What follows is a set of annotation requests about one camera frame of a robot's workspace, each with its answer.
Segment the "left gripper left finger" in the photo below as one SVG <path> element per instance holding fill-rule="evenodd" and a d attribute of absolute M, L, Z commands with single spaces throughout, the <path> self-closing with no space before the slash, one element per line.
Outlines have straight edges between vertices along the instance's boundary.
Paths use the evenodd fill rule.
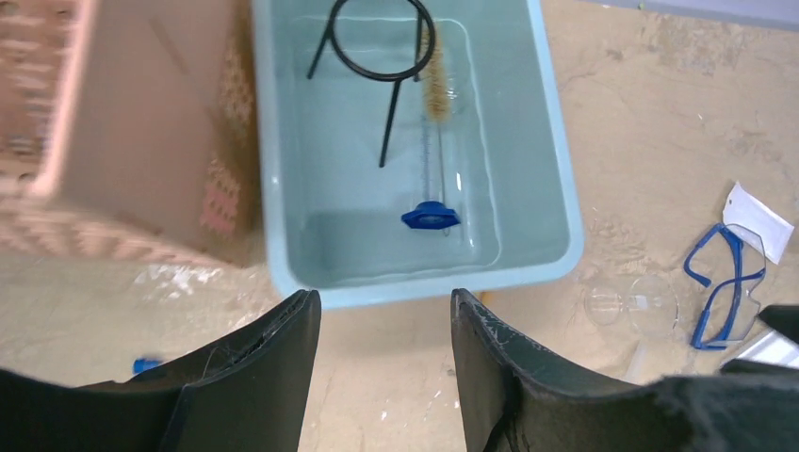
<path fill-rule="evenodd" d="M 3 370 L 5 451 L 294 451 L 321 300 L 301 290 L 246 326 L 125 382 L 67 387 Z"/>

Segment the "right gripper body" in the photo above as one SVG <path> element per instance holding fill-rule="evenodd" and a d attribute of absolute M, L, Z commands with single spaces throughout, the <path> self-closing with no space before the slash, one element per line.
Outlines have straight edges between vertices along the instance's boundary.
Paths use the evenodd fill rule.
<path fill-rule="evenodd" d="M 797 305 L 769 305 L 758 314 L 758 319 L 794 344 L 799 343 L 799 307 Z"/>

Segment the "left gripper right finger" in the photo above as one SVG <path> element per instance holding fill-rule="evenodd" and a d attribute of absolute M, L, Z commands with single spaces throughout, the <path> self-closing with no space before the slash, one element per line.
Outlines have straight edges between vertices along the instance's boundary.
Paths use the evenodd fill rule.
<path fill-rule="evenodd" d="M 573 363 L 459 288 L 451 343 L 470 451 L 794 451 L 798 373 L 733 360 L 639 386 Z"/>

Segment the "blue safety glasses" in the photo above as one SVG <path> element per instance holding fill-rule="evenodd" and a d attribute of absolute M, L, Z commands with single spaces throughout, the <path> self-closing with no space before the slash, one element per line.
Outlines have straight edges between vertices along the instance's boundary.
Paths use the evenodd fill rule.
<path fill-rule="evenodd" d="M 754 292 L 766 270 L 758 234 L 736 223 L 709 228 L 683 261 L 684 273 L 702 288 L 692 348 L 723 351 L 746 338 L 761 309 Z"/>

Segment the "glass graduated cylinder blue base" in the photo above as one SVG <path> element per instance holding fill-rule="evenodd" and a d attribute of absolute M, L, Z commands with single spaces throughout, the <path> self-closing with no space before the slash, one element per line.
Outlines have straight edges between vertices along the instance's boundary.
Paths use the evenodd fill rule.
<path fill-rule="evenodd" d="M 450 229 L 460 225 L 455 209 L 447 205 L 445 158 L 441 127 L 425 113 L 421 126 L 421 188 L 414 208 L 401 215 L 401 221 L 412 230 L 441 231 L 448 236 Z"/>

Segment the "bristle test tube brush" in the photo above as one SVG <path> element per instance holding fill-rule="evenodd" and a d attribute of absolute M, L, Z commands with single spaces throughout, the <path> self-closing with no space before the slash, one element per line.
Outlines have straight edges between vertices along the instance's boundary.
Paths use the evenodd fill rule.
<path fill-rule="evenodd" d="M 423 24 L 420 27 L 419 55 L 430 57 L 418 75 L 422 83 L 423 113 L 441 127 L 444 151 L 444 125 L 451 117 L 451 102 L 448 98 L 443 49 L 436 26 Z"/>

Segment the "black ring stand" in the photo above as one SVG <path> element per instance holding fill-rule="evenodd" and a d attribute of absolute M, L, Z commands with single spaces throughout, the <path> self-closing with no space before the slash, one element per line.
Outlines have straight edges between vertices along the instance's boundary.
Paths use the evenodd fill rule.
<path fill-rule="evenodd" d="M 436 24 L 423 1 L 334 1 L 305 78 L 329 53 L 352 75 L 390 87 L 378 167 L 388 163 L 403 86 L 420 80 L 437 51 Z"/>

